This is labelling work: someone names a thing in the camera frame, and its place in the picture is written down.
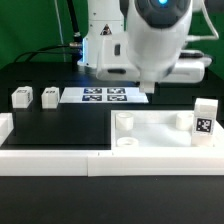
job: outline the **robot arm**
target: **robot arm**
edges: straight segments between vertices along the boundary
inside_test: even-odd
[[[140,89],[151,93],[155,82],[203,79],[212,60],[183,50],[186,41],[218,38],[208,16],[214,36],[188,37],[192,13],[205,9],[203,0],[121,0],[120,8],[127,15],[127,31],[103,38],[99,79],[140,82]]]

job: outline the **black cable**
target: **black cable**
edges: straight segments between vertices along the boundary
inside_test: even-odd
[[[28,54],[70,54],[70,55],[74,55],[74,56],[80,56],[79,53],[75,53],[75,52],[50,52],[50,51],[30,51],[30,52],[25,52],[23,54],[20,54],[15,60],[14,63],[16,63],[21,57],[28,55]]]
[[[69,47],[68,44],[64,44],[64,45],[54,45],[54,46],[40,48],[39,50],[35,51],[35,53],[32,53],[26,59],[26,62],[29,62],[33,57],[35,57],[38,54],[38,51],[48,51],[48,50],[53,50],[53,49],[58,49],[58,48],[67,48],[67,47]]]
[[[71,22],[72,22],[72,28],[73,28],[73,32],[74,32],[74,41],[82,42],[82,37],[79,32],[79,26],[78,26],[78,21],[77,21],[75,9],[74,9],[73,1],[67,0],[67,5],[68,5],[70,18],[71,18]]]

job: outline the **black panel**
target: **black panel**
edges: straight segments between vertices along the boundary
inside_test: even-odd
[[[149,26],[165,29],[174,26],[189,9],[191,0],[136,0],[136,8]]]
[[[205,0],[205,4],[210,13],[224,12],[223,0]]]
[[[120,0],[120,9],[125,18],[127,18],[128,8],[129,8],[129,0]]]

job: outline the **black table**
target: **black table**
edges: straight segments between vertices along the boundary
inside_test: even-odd
[[[1,149],[110,149],[111,110],[193,110],[197,97],[219,100],[223,125],[224,81],[210,71],[194,85],[160,84],[149,104],[61,104],[41,109],[46,87],[127,86],[72,72],[65,63],[17,63],[0,71],[0,112],[13,112],[15,130]],[[32,86],[28,110],[13,110],[11,93]],[[224,178],[1,177],[0,223],[222,224]]]
[[[17,63],[0,72],[0,112],[13,112],[15,130],[4,149],[110,149],[111,110],[193,110],[197,97],[219,99],[217,120],[223,124],[224,81],[207,71],[202,83],[161,84],[148,95],[149,104],[60,104],[43,110],[41,94],[46,87],[134,87],[131,82],[103,82],[94,76],[72,72],[67,63]],[[34,101],[25,110],[13,110],[11,94],[31,86]]]

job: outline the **white platform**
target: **white platform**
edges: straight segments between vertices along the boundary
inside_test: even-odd
[[[112,111],[112,150],[0,150],[0,175],[224,175],[224,131],[218,123],[215,125],[215,147],[190,147],[190,134],[174,130],[173,122],[179,111],[129,111],[135,115],[135,124],[133,131],[128,133],[139,139],[140,147],[120,149],[116,139],[124,132],[115,130],[117,112]],[[148,136],[156,137],[155,141],[149,141]]]

